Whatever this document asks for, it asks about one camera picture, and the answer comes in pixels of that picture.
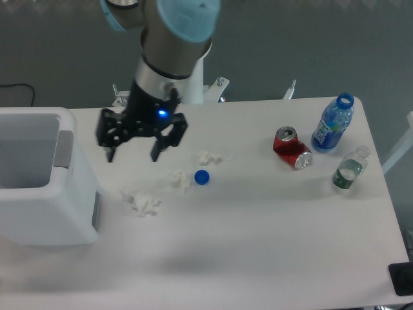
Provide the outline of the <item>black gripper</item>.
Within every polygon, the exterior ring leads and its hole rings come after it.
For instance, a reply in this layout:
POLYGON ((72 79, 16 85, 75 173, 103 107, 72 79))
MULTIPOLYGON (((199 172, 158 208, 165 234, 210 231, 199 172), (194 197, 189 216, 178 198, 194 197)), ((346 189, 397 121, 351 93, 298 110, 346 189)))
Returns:
POLYGON ((96 139, 105 149, 107 162, 112 163, 118 146, 132 138, 156 138, 150 153, 153 162, 168 147, 177 147, 188 127, 185 115, 175 113, 178 103, 176 87, 168 86, 163 100, 133 83, 122 113, 104 108, 99 115, 96 139))

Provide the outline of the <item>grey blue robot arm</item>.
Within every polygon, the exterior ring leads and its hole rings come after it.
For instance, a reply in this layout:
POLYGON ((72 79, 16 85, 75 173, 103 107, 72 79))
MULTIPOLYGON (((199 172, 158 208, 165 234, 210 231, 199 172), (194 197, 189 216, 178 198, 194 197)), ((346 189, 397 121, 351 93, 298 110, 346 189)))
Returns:
POLYGON ((101 1, 109 25, 116 30, 143 27, 142 53, 120 113, 101 111, 97 144, 109 162, 116 149, 132 138, 156 142, 150 156, 157 161, 168 147, 177 147, 188 127, 177 113, 197 61, 211 46, 221 11, 220 1, 101 1))

